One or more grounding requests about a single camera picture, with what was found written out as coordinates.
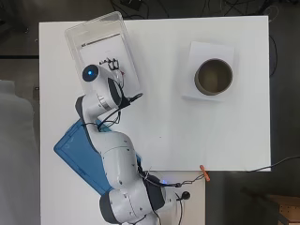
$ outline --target red clip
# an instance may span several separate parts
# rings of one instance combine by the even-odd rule
[[[205,171],[205,168],[204,168],[204,166],[203,165],[201,165],[200,166],[200,169],[202,170],[202,172],[203,172],[203,175],[204,175],[204,177],[205,177],[205,180],[207,181],[207,182],[209,182],[210,181],[210,178],[209,178],[209,175],[208,175],[208,173]]]

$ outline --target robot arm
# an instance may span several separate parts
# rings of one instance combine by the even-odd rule
[[[103,218],[112,224],[157,224],[153,211],[165,205],[168,196],[165,188],[154,186],[140,177],[136,153],[126,134],[99,132],[93,126],[100,115],[122,104],[124,97],[120,85],[110,71],[95,65],[86,67],[82,77],[91,84],[92,91],[77,99],[76,110],[86,124],[84,130],[91,146],[101,154],[104,171],[113,187],[100,199]],[[155,176],[150,177],[159,182]],[[174,195],[168,196],[169,199],[176,202]]]

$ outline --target transparent box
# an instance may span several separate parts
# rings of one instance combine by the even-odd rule
[[[91,64],[99,65],[107,58],[115,58],[119,62],[124,74],[125,96],[132,97],[141,92],[128,32],[119,12],[69,28],[66,39],[85,94],[92,90],[83,80],[84,68]]]

